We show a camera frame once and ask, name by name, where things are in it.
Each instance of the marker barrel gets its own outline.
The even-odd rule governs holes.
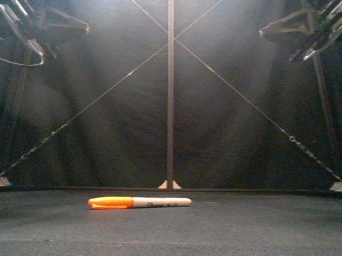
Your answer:
[[[191,205],[191,199],[160,197],[98,197],[88,200],[88,205],[96,210],[184,207]]]

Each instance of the support cable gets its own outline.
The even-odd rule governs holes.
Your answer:
[[[163,26],[158,23],[158,21],[152,18],[152,16],[148,14],[147,11],[140,7],[140,5],[135,2],[135,0],[131,0],[139,8],[143,10],[143,12],[147,14],[147,16],[156,22],[159,27],[166,31]],[[302,150],[302,152],[317,162],[318,165],[333,175],[333,177],[338,180],[342,181],[341,177],[334,173],[334,171],[327,167],[327,165],[317,158],[314,153],[309,150],[309,148],[297,140],[297,138],[287,133],[287,131],[278,125],[278,123],[269,117],[269,115],[261,110],[261,108],[251,102],[251,100],[239,92],[239,90],[234,87],[234,85],[219,75],[219,73],[210,67],[209,64],[198,57],[198,55],[186,47],[186,45],[178,40],[179,36],[192,27],[198,21],[207,15],[207,13],[218,6],[218,4],[222,2],[222,0],[211,7],[211,9],[198,18],[195,22],[186,28],[186,30],[174,38],[172,41],[176,41],[178,44],[188,51],[188,53],[195,57],[195,59],[203,64],[203,66],[213,72],[213,74],[223,81],[223,83],[230,87],[230,89],[238,94],[238,96],[245,100],[245,102],[255,109],[255,111],[261,114],[261,116],[265,117],[265,119],[278,128],[278,130],[285,134],[285,136],[289,138],[290,142],[295,144],[295,146]],[[60,126],[60,128],[51,133],[48,137],[46,137],[40,143],[36,144],[36,146],[20,157],[20,159],[9,166],[9,168],[0,173],[0,177],[9,171],[12,170],[21,161],[24,161],[46,143],[47,141],[58,135],[58,133],[71,124],[71,122],[95,105],[95,103],[110,93],[110,91],[132,75],[132,73],[147,63],[150,60],[162,52],[163,49],[168,44],[159,50],[156,51],[152,56],[122,78],[122,80],[110,87],[110,89],[86,106],[86,108],[70,119],[68,122],[66,122],[64,125]]]
[[[123,83],[123,81],[138,71],[152,59],[154,57],[166,49],[167,45],[163,46],[144,61],[143,63],[116,82],[95,100],[78,112],[78,114],[54,131],[50,136],[47,136],[33,147],[28,150],[17,161],[0,173],[0,177],[4,176],[24,160],[28,159],[29,155],[35,153],[46,143],[55,137],[67,126],[75,121],[75,119],[103,99],[103,97]]]
[[[143,7],[136,3],[135,0],[131,0],[146,15],[154,20],[158,26],[167,32],[160,23],[150,15],[150,13],[143,9]],[[188,53],[198,59],[203,66],[214,73],[214,75],[223,81],[223,83],[230,87],[230,89],[238,94],[238,96],[245,100],[245,102],[255,109],[255,111],[263,116],[263,118],[275,126],[275,128],[285,134],[290,142],[302,150],[302,152],[317,162],[317,164],[333,175],[333,177],[341,181],[341,177],[334,173],[334,171],[327,167],[327,165],[317,158],[314,153],[309,148],[297,140],[297,138],[281,127],[281,125],[270,118],[270,116],[261,110],[261,108],[253,103],[253,101],[239,92],[237,87],[219,75],[219,73],[206,64],[206,62],[198,57],[198,55],[184,46],[184,44],[178,40],[180,35],[199,22],[199,20],[211,12],[211,10],[221,4],[219,0],[213,7],[202,14],[202,16],[190,24],[190,26],[178,34],[175,41],[178,44],[188,51]]]

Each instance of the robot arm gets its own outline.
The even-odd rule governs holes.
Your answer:
[[[261,30],[261,37],[291,53],[290,61],[302,62],[321,53],[342,34],[342,0],[315,1]]]
[[[56,57],[58,45],[90,31],[86,22],[55,8],[35,11],[27,0],[0,0],[0,13],[17,39],[40,58],[39,64],[28,66],[43,65],[48,53]]]

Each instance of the white marker barrel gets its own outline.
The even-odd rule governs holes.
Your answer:
[[[182,207],[191,203],[188,198],[134,197],[134,207]]]

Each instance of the pole base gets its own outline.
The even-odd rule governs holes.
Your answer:
[[[335,182],[330,190],[342,192],[342,182]]]
[[[11,183],[5,177],[0,177],[0,187],[8,187]]]
[[[174,189],[182,189],[182,187],[176,184],[175,181],[172,181],[172,187]],[[167,180],[163,182],[163,184],[159,186],[160,189],[167,189]]]

